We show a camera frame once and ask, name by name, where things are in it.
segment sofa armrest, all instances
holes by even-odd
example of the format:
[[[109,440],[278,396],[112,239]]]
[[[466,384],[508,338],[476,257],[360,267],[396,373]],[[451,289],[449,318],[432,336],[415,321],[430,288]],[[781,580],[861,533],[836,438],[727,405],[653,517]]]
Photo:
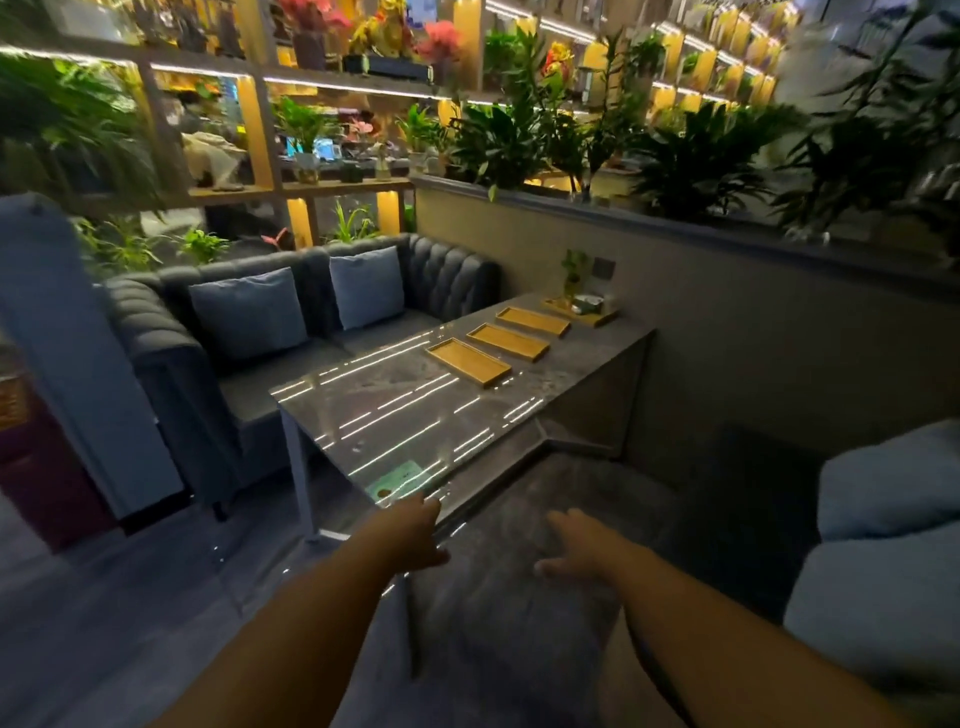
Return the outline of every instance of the sofa armrest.
[[[500,266],[463,248],[411,236],[407,276],[412,303],[452,321],[500,301]]]
[[[204,348],[145,283],[108,280],[104,294],[184,480],[205,503],[229,497],[237,490],[240,443]]]

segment green card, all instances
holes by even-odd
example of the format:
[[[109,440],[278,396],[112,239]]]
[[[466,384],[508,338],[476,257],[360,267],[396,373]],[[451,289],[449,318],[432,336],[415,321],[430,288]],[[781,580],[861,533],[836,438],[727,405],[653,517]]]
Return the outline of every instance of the green card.
[[[400,491],[401,496],[417,489],[419,479],[417,476],[423,472],[417,463],[413,460],[407,460],[391,470],[386,475],[378,477],[374,483],[366,488],[367,495],[373,500],[381,500],[387,496],[393,496]]]

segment pink flower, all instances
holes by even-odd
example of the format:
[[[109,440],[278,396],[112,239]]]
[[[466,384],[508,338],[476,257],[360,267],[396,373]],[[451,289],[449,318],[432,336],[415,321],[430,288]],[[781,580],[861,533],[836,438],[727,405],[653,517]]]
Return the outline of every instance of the pink flower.
[[[439,23],[426,23],[423,28],[427,37],[414,49],[418,56],[433,63],[459,58],[461,36],[453,23],[441,20]]]

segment vase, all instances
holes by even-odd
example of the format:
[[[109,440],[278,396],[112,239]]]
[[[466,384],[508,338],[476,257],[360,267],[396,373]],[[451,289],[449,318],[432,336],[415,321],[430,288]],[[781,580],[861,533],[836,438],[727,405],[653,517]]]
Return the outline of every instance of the vase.
[[[304,152],[294,154],[294,164],[297,165],[295,174],[297,182],[302,184],[316,184],[320,178],[320,160]]]
[[[326,51],[324,37],[319,33],[300,31],[294,33],[294,55],[297,56],[299,68],[309,68],[314,71],[326,69]]]

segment gold tray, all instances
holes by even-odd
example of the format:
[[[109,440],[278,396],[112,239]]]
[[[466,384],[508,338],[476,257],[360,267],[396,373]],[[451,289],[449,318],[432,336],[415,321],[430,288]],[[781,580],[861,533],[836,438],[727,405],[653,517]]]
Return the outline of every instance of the gold tray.
[[[619,308],[607,308],[605,305],[600,313],[574,313],[566,299],[543,299],[543,305],[551,311],[556,311],[567,318],[580,321],[593,328],[602,327],[608,321],[615,319],[620,312]]]
[[[460,339],[442,341],[430,347],[427,353],[483,387],[489,387],[513,369],[495,356],[483,353]]]
[[[570,328],[568,321],[558,319],[556,316],[547,316],[545,313],[537,313],[537,311],[528,311],[526,308],[515,308],[513,306],[504,308],[496,314],[496,318],[510,324],[546,331],[555,336],[563,336]]]
[[[508,328],[496,327],[493,324],[484,324],[467,334],[474,341],[482,341],[504,352],[514,353],[530,361],[537,361],[546,354],[550,344],[543,339],[535,339]]]

